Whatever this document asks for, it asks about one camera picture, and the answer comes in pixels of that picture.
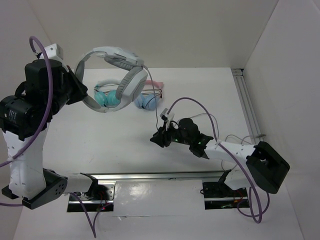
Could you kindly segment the white grey headphones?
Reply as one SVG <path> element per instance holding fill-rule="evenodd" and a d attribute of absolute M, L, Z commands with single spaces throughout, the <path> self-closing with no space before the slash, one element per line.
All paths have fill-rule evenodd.
<path fill-rule="evenodd" d="M 99 112 L 116 112 L 119 111 L 138 97 L 142 92 L 148 73 L 144 70 L 144 61 L 135 53 L 114 46 L 100 46 L 82 55 L 74 68 L 74 74 L 83 82 L 85 62 L 96 54 L 100 58 L 103 58 L 107 63 L 126 70 L 127 74 L 120 80 L 118 86 L 107 87 L 106 89 L 116 89 L 116 98 L 120 100 L 120 104 L 114 108 L 100 106 L 94 98 L 87 95 L 82 101 L 90 109 Z"/>

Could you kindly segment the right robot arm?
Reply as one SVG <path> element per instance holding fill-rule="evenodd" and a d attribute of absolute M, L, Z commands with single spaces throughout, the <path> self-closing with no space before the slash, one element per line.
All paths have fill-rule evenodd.
<path fill-rule="evenodd" d="M 190 118 L 180 120 L 177 127 L 165 122 L 150 141 L 162 148 L 171 143 L 184 144 L 198 158 L 236 163 L 239 169 L 228 170 L 225 179 L 218 184 L 223 196 L 251 186 L 276 194 L 290 170 L 287 161 L 269 143 L 260 141 L 256 145 L 245 145 L 214 140 L 201 133 Z"/>

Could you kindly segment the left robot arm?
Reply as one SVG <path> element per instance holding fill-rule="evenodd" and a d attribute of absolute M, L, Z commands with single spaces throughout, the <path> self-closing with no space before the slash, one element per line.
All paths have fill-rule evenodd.
<path fill-rule="evenodd" d="M 69 67 L 51 59 L 34 60 L 14 95 L 0 102 L 0 128 L 7 144 L 10 182 L 2 194 L 33 210 L 63 194 L 81 193 L 92 200 L 104 190 L 90 174 L 67 176 L 43 167 L 43 147 L 49 124 L 63 106 L 81 101 L 87 88 Z"/>

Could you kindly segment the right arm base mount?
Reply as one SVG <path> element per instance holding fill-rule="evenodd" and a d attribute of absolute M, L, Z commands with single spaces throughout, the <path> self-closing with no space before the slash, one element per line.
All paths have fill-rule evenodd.
<path fill-rule="evenodd" d="M 249 208 L 248 193 L 245 188 L 232 190 L 225 184 L 230 171 L 225 171 L 218 180 L 206 180 L 199 191 L 204 197 L 205 210 Z"/>

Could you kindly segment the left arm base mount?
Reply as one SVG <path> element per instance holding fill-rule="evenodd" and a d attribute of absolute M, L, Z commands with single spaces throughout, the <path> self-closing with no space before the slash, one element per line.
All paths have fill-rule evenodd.
<path fill-rule="evenodd" d="M 114 198 L 116 181 L 109 179 L 71 180 L 64 191 L 68 196 L 68 213 L 95 213 L 112 212 L 114 210 Z"/>

